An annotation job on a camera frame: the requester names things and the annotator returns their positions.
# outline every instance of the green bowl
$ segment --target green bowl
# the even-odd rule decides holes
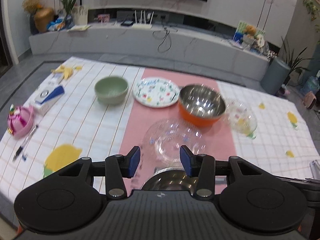
[[[116,105],[124,101],[128,93],[128,82],[118,76],[100,79],[94,86],[98,101],[103,104]]]

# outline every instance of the pink toy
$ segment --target pink toy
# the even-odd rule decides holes
[[[8,116],[8,132],[19,139],[28,134],[33,125],[33,107],[11,105]]]

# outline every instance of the black cable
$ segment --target black cable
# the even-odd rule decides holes
[[[167,28],[164,28],[164,29],[165,29],[165,36],[164,36],[164,38],[158,38],[157,36],[155,36],[155,33],[161,33],[162,30],[161,30],[161,31],[154,31],[153,34],[152,34],[152,36],[153,36],[156,40],[162,40],[162,39],[163,39],[163,41],[160,43],[160,45],[158,46],[158,49],[157,49],[159,53],[165,53],[165,52],[167,52],[167,51],[171,48],[171,45],[172,45],[172,40],[171,40],[171,36],[170,36],[170,31],[168,31]],[[160,46],[161,46],[162,44],[164,44],[164,42],[165,42],[165,40],[166,40],[167,37],[168,37],[168,39],[169,39],[169,41],[170,41],[170,46],[169,46],[168,49],[165,49],[165,50],[163,50],[163,51],[160,51]]]

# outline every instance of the gray cylinder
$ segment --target gray cylinder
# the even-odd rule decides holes
[[[260,81],[260,85],[268,94],[274,95],[283,84],[289,72],[290,68],[288,65],[276,57],[268,67],[265,75]]]

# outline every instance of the pink table runner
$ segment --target pink table runner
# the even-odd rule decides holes
[[[219,90],[215,80],[189,74],[145,69],[142,78],[147,77],[167,78],[175,82],[178,86],[185,86],[192,83],[205,84]],[[149,127],[161,119],[169,118],[180,118],[177,104],[167,108],[153,109],[135,101],[121,144],[120,154],[126,155],[133,146],[141,146],[142,140]],[[236,155],[231,129],[228,125],[225,125],[222,120],[215,123],[212,127],[201,128],[200,130],[206,142],[207,154],[210,153],[216,160],[228,160],[229,156]],[[142,148],[141,154],[146,155],[150,153],[144,152]],[[147,160],[145,158],[145,163],[137,169],[135,177],[131,180],[124,179],[128,194],[130,194],[132,189],[141,188],[143,183],[153,175],[156,166],[156,162],[153,162],[152,158],[147,158]],[[220,193],[224,187],[224,185],[217,185],[216,194]]]

